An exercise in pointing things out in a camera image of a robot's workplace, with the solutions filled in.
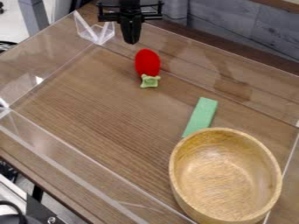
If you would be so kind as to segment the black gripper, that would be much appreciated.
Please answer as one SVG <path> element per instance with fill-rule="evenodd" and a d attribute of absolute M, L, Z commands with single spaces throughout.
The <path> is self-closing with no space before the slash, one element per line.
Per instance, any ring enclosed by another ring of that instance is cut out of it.
<path fill-rule="evenodd" d="M 163 18 L 163 0 L 97 0 L 96 6 L 100 22 L 120 22 L 123 38 L 128 44 L 135 44 L 140 39 L 143 21 Z"/>

